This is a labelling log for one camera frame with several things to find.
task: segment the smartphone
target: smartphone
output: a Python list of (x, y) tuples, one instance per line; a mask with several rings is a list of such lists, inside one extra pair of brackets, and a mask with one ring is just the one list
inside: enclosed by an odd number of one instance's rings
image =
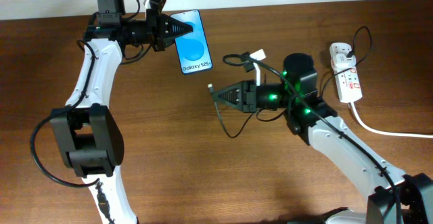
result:
[(176, 38), (177, 55), (183, 74), (191, 74), (212, 69), (212, 60), (202, 18), (198, 10), (172, 14), (171, 17), (192, 26), (193, 32)]

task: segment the robotic arm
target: robotic arm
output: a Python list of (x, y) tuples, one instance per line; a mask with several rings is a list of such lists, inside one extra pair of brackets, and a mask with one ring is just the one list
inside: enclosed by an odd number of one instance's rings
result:
[[(317, 97), (317, 72), (311, 56), (303, 53), (289, 55), (284, 60), (284, 71), (280, 74), (260, 62), (259, 59), (264, 56), (256, 58), (258, 53), (260, 52), (226, 55), (223, 61), (228, 65), (243, 66), (247, 72), (254, 70), (253, 63), (258, 64), (279, 75), (281, 83), (261, 85), (257, 81), (241, 81), (219, 91), (214, 91), (213, 86), (209, 85), (216, 109), (218, 110), (218, 102), (249, 113), (285, 109), (283, 115), (291, 132), (299, 135), (307, 145), (325, 154), (368, 201), (367, 214), (339, 208), (315, 220), (289, 224), (433, 221), (432, 180), (423, 173), (408, 176), (405, 171), (376, 154), (346, 126), (336, 111), (321, 97)], [(240, 63), (229, 62), (229, 58), (237, 58)], [(218, 115), (223, 126), (222, 118), (219, 113)], [(409, 210), (403, 216), (400, 215), (399, 202), (409, 205)]]
[[(74, 105), (73, 109), (63, 114), (64, 108), (53, 109), (51, 113), (60, 114), (50, 122), (64, 164), (73, 168), (84, 183), (97, 183), (89, 189), (104, 224), (139, 223), (122, 183), (122, 134), (108, 109), (114, 75), (125, 56), (125, 47), (149, 44), (154, 51), (164, 51), (177, 37), (193, 30), (192, 26), (161, 14), (165, 2), (150, 0), (146, 20), (132, 20), (122, 17), (123, 0), (98, 0), (99, 12), (93, 15), (84, 33), (83, 67), (66, 102), (66, 106)], [(92, 134), (80, 134), (83, 127), (91, 127)]]

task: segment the power cord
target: power cord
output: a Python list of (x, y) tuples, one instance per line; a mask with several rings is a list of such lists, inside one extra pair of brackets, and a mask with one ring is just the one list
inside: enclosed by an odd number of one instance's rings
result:
[(277, 120), (278, 118), (282, 117), (284, 115), (284, 113), (286, 113), (286, 110), (282, 111), (280, 114), (278, 114), (276, 117), (273, 117), (271, 119), (261, 119), (258, 117), (258, 115), (263, 111), (264, 109), (260, 109), (257, 113), (256, 113), (256, 118), (257, 120), (261, 121), (261, 122), (273, 122), (275, 120)]
[(137, 11), (133, 15), (129, 16), (128, 18), (124, 18), (123, 21), (128, 22), (129, 20), (135, 18), (135, 16), (137, 16), (138, 13), (140, 12), (140, 0), (136, 0), (136, 1), (138, 5)]
[(147, 49), (145, 51), (143, 51), (143, 45), (141, 45), (141, 51), (137, 55), (134, 55), (131, 58), (124, 58), (126, 60), (126, 62), (122, 62), (119, 65), (128, 65), (128, 64), (133, 64), (134, 62), (138, 62), (149, 52), (151, 47), (152, 46), (149, 45), (147, 47)]
[(78, 101), (75, 104), (73, 104), (72, 106), (66, 106), (62, 111), (60, 111), (60, 112), (58, 112), (56, 114), (52, 114), (52, 115), (48, 116), (47, 118), (43, 119), (35, 127), (35, 129), (34, 129), (34, 131), (32, 133), (32, 136), (30, 137), (30, 153), (32, 154), (33, 160), (35, 161), (36, 165), (39, 167), (39, 170), (41, 170), (42, 173), (46, 177), (48, 177), (49, 179), (55, 181), (56, 183), (62, 184), (64, 186), (66, 186), (66, 187), (76, 187), (76, 188), (90, 187), (92, 185), (97, 184), (99, 182), (99, 179), (96, 179), (95, 181), (93, 181), (91, 183), (77, 184), (77, 183), (71, 183), (71, 182), (64, 181), (64, 180), (61, 180), (61, 179), (57, 178), (56, 176), (52, 175), (42, 165), (41, 161), (39, 160), (39, 157), (38, 157), (38, 155), (36, 153), (35, 141), (36, 141), (36, 136), (37, 136), (39, 130), (41, 130), (41, 128), (43, 127), (43, 125), (45, 123), (49, 122), (51, 119), (56, 118), (56, 117), (58, 117), (60, 115), (69, 113), (70, 111), (72, 111), (73, 109), (75, 109), (84, 100), (84, 98), (86, 97), (87, 87), (89, 86), (89, 81), (90, 81), (90, 77), (91, 77), (91, 74), (92, 74), (93, 67), (95, 65), (95, 60), (99, 59), (99, 58), (96, 57), (93, 48), (88, 44), (88, 42), (86, 42), (86, 41), (84, 41), (82, 39), (79, 39), (79, 40), (76, 41), (76, 44), (80, 47), (80, 49), (82, 51), (84, 51), (84, 48), (81, 47), (81, 45), (80, 45), (81, 43), (83, 45), (85, 45), (90, 50), (92, 56), (91, 56), (91, 63), (90, 63), (90, 67), (89, 67), (89, 72), (87, 73), (87, 77), (86, 77), (86, 81), (85, 81), (85, 84), (84, 84), (84, 87), (83, 87), (83, 91), (81, 91), (81, 95), (80, 95)]
[[(355, 34), (353, 35), (353, 49), (352, 49), (352, 51), (350, 51), (348, 54), (347, 54), (347, 57), (348, 58), (351, 58), (352, 56), (354, 56), (355, 55), (355, 49), (356, 49), (356, 47), (357, 47), (357, 35), (358, 35), (358, 33), (359, 33), (359, 31), (361, 31), (361, 30), (363, 30), (363, 29), (365, 29), (366, 31), (367, 31), (367, 33), (368, 33), (368, 37), (369, 37), (369, 40), (370, 40), (370, 47), (368, 48), (368, 51), (367, 51), (367, 53), (364, 55), (364, 57), (363, 58), (361, 58), (352, 68), (354, 68), (354, 67), (356, 67), (356, 66), (358, 66), (361, 62), (363, 62), (364, 60), (365, 60), (365, 58), (367, 58), (367, 56), (370, 54), (370, 51), (371, 51), (371, 47), (373, 47), (373, 38), (371, 37), (371, 33), (370, 33), (370, 30), (368, 29), (368, 27), (367, 26), (362, 26), (362, 27), (360, 27), (360, 28), (358, 28), (358, 30), (355, 32)], [(347, 69), (344, 69), (343, 71), (340, 71), (340, 72), (337, 72), (336, 74), (334, 74), (333, 76), (331, 76), (331, 77), (329, 77), (327, 80), (326, 80), (326, 82), (325, 82), (325, 84), (324, 84), (324, 86), (322, 87), (322, 89), (321, 89), (321, 92), (320, 92), (320, 98), (322, 98), (323, 97), (323, 94), (325, 93), (325, 89), (326, 89), (326, 87), (327, 87), (327, 84), (335, 77), (335, 76), (338, 76), (339, 74), (341, 74), (341, 73), (343, 73), (343, 72), (346, 72), (346, 71), (348, 71), (348, 70), (350, 70), (351, 68), (347, 68)]]
[[(228, 61), (229, 58), (237, 58), (242, 62), (238, 62), (238, 63), (229, 62)], [(228, 65), (232, 65), (232, 66), (242, 66), (248, 62), (254, 62), (255, 64), (261, 66), (262, 68), (264, 68), (264, 69), (272, 72), (273, 74), (277, 75), (288, 86), (288, 89), (291, 92), (292, 96), (299, 99), (300, 103), (305, 108), (309, 109), (313, 115), (315, 115), (319, 120), (321, 120), (323, 123), (325, 123), (325, 125), (327, 125), (330, 129), (332, 129), (334, 132), (336, 132), (340, 138), (345, 138), (347, 141), (349, 141), (351, 144), (353, 144), (354, 147), (356, 147), (358, 150), (360, 150), (366, 157), (368, 157), (368, 159), (370, 159), (373, 162), (373, 164), (376, 165), (380, 174), (386, 178), (386, 180), (389, 182), (389, 184), (391, 186), (391, 190), (392, 190), (392, 193), (394, 195), (394, 201), (396, 204), (397, 224), (401, 224), (401, 218), (402, 218), (401, 201), (400, 201), (400, 196), (398, 194), (398, 190), (397, 190), (394, 182), (392, 181), (390, 175), (386, 171), (386, 168), (382, 167), (382, 165), (369, 152), (367, 152), (364, 148), (362, 148), (355, 140), (350, 138), (347, 134), (345, 134), (344, 132), (335, 128), (335, 126), (333, 126), (330, 122), (328, 122), (326, 119), (324, 119), (319, 113), (317, 113), (314, 109), (312, 109), (307, 104), (307, 102), (304, 100), (304, 98), (297, 92), (295, 87), (289, 82), (289, 80), (285, 76), (283, 76), (280, 72), (276, 71), (276, 69), (270, 67), (269, 65), (267, 65), (265, 63), (262, 63), (261, 61), (255, 60), (248, 55), (239, 55), (239, 54), (225, 55), (223, 57), (223, 62), (228, 64)]]
[(231, 139), (234, 139), (234, 138), (236, 138), (237, 136), (239, 136), (239, 135), (242, 133), (242, 131), (244, 130), (244, 128), (245, 128), (246, 124), (248, 123), (248, 121), (252, 118), (252, 116), (253, 116), (254, 114), (256, 114), (256, 112), (251, 113), (251, 115), (249, 115), (249, 117), (245, 120), (245, 122), (244, 122), (244, 124), (242, 125), (241, 129), (239, 130), (239, 132), (237, 132), (234, 136), (232, 136), (232, 135), (230, 135), (230, 133), (229, 133), (229, 132), (227, 131), (227, 129), (225, 128), (225, 125), (224, 125), (224, 122), (223, 122), (223, 118), (221, 117), (221, 114), (220, 114), (219, 109), (218, 109), (218, 102), (215, 102), (215, 110), (216, 110), (216, 114), (218, 115), (218, 120), (219, 120), (219, 122), (221, 123), (221, 126), (222, 126), (222, 128), (223, 128), (223, 130), (224, 130), (224, 133), (225, 133), (227, 136), (229, 136), (229, 138), (231, 138)]
[(372, 129), (371, 127), (368, 127), (359, 117), (357, 109), (355, 108), (355, 103), (354, 102), (350, 102), (348, 104), (348, 107), (352, 110), (353, 115), (355, 116), (355, 118), (357, 119), (358, 123), (364, 128), (367, 129), (368, 131), (372, 132), (372, 133), (378, 133), (381, 135), (388, 135), (388, 136), (398, 136), (398, 137), (420, 137), (420, 138), (424, 138), (424, 139), (433, 139), (433, 135), (423, 135), (423, 134), (418, 134), (418, 133), (391, 133), (391, 132), (385, 132), (385, 131), (379, 131), (376, 129)]

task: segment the wooden table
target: wooden table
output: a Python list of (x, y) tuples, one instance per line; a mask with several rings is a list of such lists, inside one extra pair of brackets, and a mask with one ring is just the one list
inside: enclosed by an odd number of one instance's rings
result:
[[(207, 84), (216, 89), (252, 79), (222, 63), (228, 53), (264, 49), (280, 69), (295, 52), (312, 55), (321, 78), (329, 45), (351, 43), (362, 25), (374, 47), (359, 66), (361, 118), (385, 131), (433, 128), (433, 0), (385, 0), (201, 11), (214, 68), (184, 76), (176, 48), (150, 52), (116, 73), (110, 110), (125, 143), (122, 177), (140, 223), (257, 223), (316, 215), (349, 206), (365, 211), (352, 183), (323, 155), (293, 136), (284, 119), (252, 120), (229, 139)], [(41, 174), (29, 137), (74, 89), (83, 54), (76, 47), (87, 16), (0, 22), (0, 222), (100, 223), (87, 189), (70, 189)], [(358, 38), (366, 52), (366, 35)], [(268, 74), (269, 82), (278, 81)], [(325, 99), (362, 140), (409, 174), (433, 176), (431, 139), (367, 132), (338, 101)], [(231, 132), (247, 117), (222, 108)], [(263, 116), (272, 116), (268, 112)], [(58, 177), (80, 182), (60, 159), (50, 126), (37, 138), (41, 161)]]

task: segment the power strip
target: power strip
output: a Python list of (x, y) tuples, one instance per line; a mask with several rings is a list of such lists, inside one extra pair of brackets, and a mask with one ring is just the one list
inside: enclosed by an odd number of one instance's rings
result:
[(362, 98), (361, 84), (358, 78), (358, 72), (355, 68), (357, 58), (353, 55), (347, 57), (352, 47), (346, 43), (333, 43), (329, 48), (331, 52), (331, 65), (334, 74), (337, 74), (347, 68), (351, 68), (346, 72), (342, 72), (336, 76), (338, 97), (343, 103), (355, 102)]
[(347, 70), (346, 72), (342, 72), (341, 74), (336, 76), (337, 82), (337, 90), (338, 97), (340, 101), (343, 103), (347, 103), (349, 108), (352, 110), (356, 120), (359, 124), (368, 131), (372, 133), (378, 133), (381, 135), (388, 136), (399, 136), (399, 137), (420, 137), (426, 139), (433, 139), (433, 135), (424, 135), (418, 133), (392, 133), (379, 131), (377, 129), (372, 129), (368, 127), (359, 117), (357, 109), (355, 108), (355, 101), (362, 98), (363, 94), (361, 92), (361, 84), (358, 78), (358, 72), (355, 68), (355, 64), (357, 63), (357, 58), (355, 55), (348, 58), (347, 54), (352, 50), (352, 47), (346, 43), (334, 43), (329, 48), (331, 52), (331, 65), (334, 70), (334, 74), (337, 74), (343, 70)]

